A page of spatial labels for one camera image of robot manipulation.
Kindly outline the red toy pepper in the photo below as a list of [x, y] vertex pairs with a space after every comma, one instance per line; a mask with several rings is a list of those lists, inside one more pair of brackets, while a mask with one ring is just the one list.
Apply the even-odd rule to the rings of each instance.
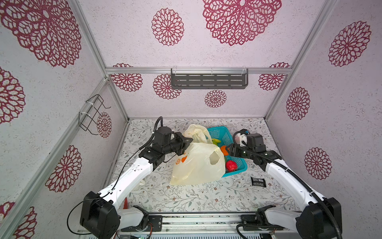
[[229, 160], [225, 164], [226, 173], [235, 172], [238, 169], [238, 165], [236, 162]]

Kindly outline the orange toy fruit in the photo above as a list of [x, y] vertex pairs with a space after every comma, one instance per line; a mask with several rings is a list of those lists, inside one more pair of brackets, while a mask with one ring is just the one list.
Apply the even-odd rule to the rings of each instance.
[[220, 147], [221, 152], [223, 153], [224, 156], [229, 156], [229, 152], [227, 151], [227, 146], [223, 145]]

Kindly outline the cream plastic bag orange print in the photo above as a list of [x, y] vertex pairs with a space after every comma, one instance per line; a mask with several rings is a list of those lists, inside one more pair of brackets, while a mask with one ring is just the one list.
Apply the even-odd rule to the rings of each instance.
[[221, 149], [213, 144], [207, 128], [191, 124], [184, 136], [193, 141], [176, 158], [170, 184], [198, 185], [221, 179], [225, 174], [225, 158]]

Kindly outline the yellow toy banana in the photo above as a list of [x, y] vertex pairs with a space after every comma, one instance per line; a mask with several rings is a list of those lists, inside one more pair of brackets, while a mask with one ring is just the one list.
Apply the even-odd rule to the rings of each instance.
[[218, 140], [218, 139], [213, 138], [212, 139], [212, 143], [218, 146], [221, 143], [221, 141]]

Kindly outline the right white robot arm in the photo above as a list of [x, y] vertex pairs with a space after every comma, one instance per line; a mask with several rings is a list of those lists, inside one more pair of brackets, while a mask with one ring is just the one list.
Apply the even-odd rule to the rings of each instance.
[[268, 205], [257, 210], [254, 219], [242, 218], [237, 228], [248, 230], [288, 229], [303, 239], [342, 238], [342, 210], [335, 198], [327, 198], [312, 189], [295, 174], [273, 150], [267, 150], [263, 137], [242, 129], [232, 136], [227, 147], [230, 156], [249, 159], [268, 173], [292, 196], [299, 211], [277, 210]]

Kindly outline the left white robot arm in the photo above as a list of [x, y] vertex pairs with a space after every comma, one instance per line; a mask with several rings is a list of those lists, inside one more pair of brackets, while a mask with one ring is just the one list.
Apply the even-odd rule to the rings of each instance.
[[111, 239], [118, 230], [137, 228], [145, 230], [149, 225], [149, 213], [139, 206], [121, 209], [128, 194], [150, 175], [168, 154], [181, 156], [193, 139], [163, 126], [159, 117], [151, 137], [139, 147], [138, 158], [118, 178], [100, 192], [89, 192], [80, 203], [80, 225], [98, 239]]

